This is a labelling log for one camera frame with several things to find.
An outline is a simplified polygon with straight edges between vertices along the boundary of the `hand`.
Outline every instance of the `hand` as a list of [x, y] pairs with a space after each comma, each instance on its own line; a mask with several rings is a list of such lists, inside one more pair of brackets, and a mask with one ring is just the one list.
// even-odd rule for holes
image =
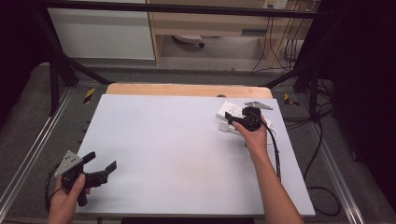
[[233, 121], [233, 126], [235, 129], [244, 136], [247, 149], [250, 152], [250, 157], [253, 162], [257, 160], [268, 159], [267, 154], [267, 130], [262, 125], [259, 130], [255, 132], [248, 131], [242, 124]]
[[[68, 224], [72, 222], [73, 215], [76, 212], [78, 195], [84, 188], [84, 184], [85, 175], [80, 175], [68, 195], [63, 189], [61, 189], [52, 196], [49, 209], [49, 219], [47, 221], [48, 224]], [[60, 189], [61, 187], [61, 177], [59, 176], [56, 179], [55, 190]]]

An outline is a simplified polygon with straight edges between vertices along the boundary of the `yellow and black tape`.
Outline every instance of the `yellow and black tape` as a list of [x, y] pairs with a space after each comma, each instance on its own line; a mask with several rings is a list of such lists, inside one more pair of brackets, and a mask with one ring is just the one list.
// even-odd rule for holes
[[85, 95], [84, 102], [82, 103], [85, 105], [89, 104], [94, 92], [95, 92], [95, 88], [90, 88], [87, 94]]
[[294, 105], [294, 106], [299, 106], [300, 104], [298, 102], [293, 102], [289, 99], [289, 96], [287, 93], [285, 93], [285, 104], [288, 105]]

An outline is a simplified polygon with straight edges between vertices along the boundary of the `forearm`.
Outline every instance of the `forearm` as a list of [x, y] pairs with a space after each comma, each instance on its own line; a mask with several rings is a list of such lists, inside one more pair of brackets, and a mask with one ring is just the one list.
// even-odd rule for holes
[[304, 223], [268, 157], [254, 161], [268, 223]]

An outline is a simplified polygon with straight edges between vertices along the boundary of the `person's left hand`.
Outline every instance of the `person's left hand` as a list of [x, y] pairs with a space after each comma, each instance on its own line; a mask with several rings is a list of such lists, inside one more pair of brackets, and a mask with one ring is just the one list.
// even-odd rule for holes
[[[80, 175], [73, 185], [73, 188], [67, 194], [63, 189], [58, 190], [52, 196], [48, 224], [69, 224], [73, 221], [73, 215], [76, 212], [78, 195], [84, 188], [85, 175]], [[56, 179], [55, 190], [62, 187], [61, 177]]]

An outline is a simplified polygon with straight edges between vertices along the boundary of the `white table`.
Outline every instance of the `white table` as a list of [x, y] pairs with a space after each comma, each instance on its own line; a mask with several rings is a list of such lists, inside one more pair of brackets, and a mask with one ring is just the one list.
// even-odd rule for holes
[[[117, 161], [108, 183], [78, 213], [100, 216], [260, 216], [259, 187], [245, 141], [218, 130], [224, 101], [261, 101], [279, 137], [282, 183], [300, 214], [315, 211], [276, 100], [103, 95], [78, 152], [96, 152], [86, 172]], [[274, 150], [268, 148], [275, 164]]]

